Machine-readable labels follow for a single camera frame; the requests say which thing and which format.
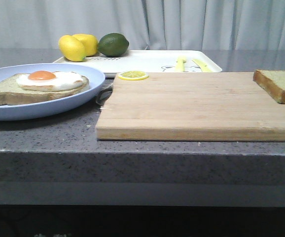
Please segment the light blue plate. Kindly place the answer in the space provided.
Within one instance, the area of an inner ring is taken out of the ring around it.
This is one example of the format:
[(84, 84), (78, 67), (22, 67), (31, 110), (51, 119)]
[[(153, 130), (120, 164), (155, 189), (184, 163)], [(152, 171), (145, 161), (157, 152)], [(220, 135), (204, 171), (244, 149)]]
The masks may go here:
[(32, 73), (38, 70), (76, 72), (89, 79), (89, 88), (76, 95), (56, 100), (0, 106), (0, 121), (24, 120), (47, 117), (81, 106), (98, 95), (105, 81), (105, 74), (98, 69), (78, 64), (39, 63), (0, 68), (0, 82), (16, 73)]

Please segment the fried egg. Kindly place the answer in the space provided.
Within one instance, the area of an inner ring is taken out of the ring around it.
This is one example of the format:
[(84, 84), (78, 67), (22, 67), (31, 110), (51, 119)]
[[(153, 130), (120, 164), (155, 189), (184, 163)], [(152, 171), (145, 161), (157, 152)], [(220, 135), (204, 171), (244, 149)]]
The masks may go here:
[(64, 91), (80, 88), (88, 83), (88, 79), (76, 72), (36, 71), (20, 74), (16, 82), (20, 88), (26, 90)]

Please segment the yellow plastic knife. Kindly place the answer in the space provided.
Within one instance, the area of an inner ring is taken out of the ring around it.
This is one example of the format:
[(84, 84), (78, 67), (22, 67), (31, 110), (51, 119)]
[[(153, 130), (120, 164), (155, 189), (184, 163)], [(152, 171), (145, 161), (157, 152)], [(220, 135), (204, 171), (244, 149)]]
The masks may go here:
[(192, 61), (201, 69), (202, 72), (212, 72), (212, 70), (208, 67), (208, 65), (199, 60), (199, 59), (192, 59)]

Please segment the bread slice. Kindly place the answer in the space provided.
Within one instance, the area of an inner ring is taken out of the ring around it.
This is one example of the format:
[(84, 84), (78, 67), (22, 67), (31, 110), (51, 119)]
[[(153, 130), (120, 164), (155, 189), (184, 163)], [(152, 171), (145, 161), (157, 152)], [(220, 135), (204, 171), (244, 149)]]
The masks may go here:
[(34, 91), (22, 89), (16, 82), (17, 76), (21, 73), (8, 77), (0, 82), (0, 106), (1, 105), (22, 105), (45, 101), (51, 101), (72, 96), (90, 88), (88, 83), (80, 88), (64, 91)]
[(253, 81), (264, 89), (277, 103), (285, 104), (285, 71), (256, 70)]

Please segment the grey curtain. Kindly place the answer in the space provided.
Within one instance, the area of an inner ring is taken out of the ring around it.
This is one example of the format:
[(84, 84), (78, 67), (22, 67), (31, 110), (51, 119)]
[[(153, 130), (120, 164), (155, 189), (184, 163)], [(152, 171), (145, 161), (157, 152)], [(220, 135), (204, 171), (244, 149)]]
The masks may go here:
[(285, 50), (285, 0), (0, 0), (0, 48), (121, 33), (131, 49)]

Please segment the green lime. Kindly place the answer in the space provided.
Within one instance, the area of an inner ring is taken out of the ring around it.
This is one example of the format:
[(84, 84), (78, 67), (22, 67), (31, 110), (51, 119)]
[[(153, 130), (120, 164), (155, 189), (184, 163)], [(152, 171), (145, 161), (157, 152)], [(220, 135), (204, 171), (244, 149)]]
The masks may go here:
[(110, 33), (99, 40), (98, 51), (107, 57), (122, 56), (128, 49), (129, 42), (120, 33)]

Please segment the white bear tray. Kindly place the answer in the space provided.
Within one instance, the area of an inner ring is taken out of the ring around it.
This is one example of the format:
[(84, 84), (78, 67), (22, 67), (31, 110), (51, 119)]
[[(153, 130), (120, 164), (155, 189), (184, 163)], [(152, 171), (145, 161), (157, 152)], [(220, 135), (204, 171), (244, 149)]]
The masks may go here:
[(54, 62), (92, 67), (102, 71), (107, 77), (112, 77), (122, 71), (174, 72), (179, 57), (186, 59), (185, 72), (201, 72), (201, 68), (194, 60), (205, 63), (212, 72), (222, 71), (222, 68), (208, 56), (195, 50), (129, 50), (121, 57), (106, 57), (100, 54), (87, 57), (82, 62), (69, 61), (65, 57)]

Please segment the rear yellow lemon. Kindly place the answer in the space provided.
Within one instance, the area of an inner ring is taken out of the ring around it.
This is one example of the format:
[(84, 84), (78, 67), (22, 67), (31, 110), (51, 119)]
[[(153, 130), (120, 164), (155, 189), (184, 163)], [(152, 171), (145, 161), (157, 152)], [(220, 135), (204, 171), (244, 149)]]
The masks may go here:
[(94, 56), (98, 53), (98, 40), (94, 35), (75, 34), (73, 37), (83, 43), (87, 57)]

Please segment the lemon slice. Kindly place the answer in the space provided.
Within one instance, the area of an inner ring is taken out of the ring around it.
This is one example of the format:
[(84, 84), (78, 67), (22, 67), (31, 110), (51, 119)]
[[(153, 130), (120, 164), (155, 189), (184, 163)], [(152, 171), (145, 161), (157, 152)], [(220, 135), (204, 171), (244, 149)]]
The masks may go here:
[(122, 80), (143, 80), (149, 77), (149, 75), (144, 71), (124, 71), (118, 73), (118, 77)]

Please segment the front yellow lemon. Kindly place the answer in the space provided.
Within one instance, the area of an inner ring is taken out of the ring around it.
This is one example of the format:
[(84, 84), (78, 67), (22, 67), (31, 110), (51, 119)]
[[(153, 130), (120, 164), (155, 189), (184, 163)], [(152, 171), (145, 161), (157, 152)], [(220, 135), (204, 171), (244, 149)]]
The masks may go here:
[(81, 62), (86, 57), (85, 46), (73, 36), (61, 36), (58, 40), (58, 46), (61, 53), (70, 61)]

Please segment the wooden cutting board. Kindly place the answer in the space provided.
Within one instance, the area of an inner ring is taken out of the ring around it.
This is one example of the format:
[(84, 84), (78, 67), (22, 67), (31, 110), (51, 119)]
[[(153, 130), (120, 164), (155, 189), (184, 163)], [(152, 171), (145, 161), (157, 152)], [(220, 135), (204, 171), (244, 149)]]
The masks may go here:
[(251, 72), (115, 78), (96, 124), (100, 140), (285, 142), (285, 105)]

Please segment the yellow plastic fork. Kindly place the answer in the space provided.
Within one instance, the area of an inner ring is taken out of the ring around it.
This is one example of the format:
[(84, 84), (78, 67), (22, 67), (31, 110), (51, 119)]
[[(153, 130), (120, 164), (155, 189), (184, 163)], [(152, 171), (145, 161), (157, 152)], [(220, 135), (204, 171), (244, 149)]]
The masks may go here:
[(176, 72), (184, 72), (185, 71), (185, 67), (184, 67), (185, 63), (186, 63), (186, 57), (185, 56), (179, 56), (176, 60), (175, 71)]

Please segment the yellow lemon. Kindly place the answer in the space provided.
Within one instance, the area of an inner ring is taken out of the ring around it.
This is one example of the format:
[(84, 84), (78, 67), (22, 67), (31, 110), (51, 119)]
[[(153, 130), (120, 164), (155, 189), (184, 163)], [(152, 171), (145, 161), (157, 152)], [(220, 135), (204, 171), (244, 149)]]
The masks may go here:
[(94, 35), (75, 34), (73, 37), (83, 43), (87, 57), (94, 56), (98, 53), (98, 40)]
[(61, 53), (70, 61), (81, 62), (86, 57), (85, 46), (73, 36), (61, 36), (58, 40), (58, 46)]

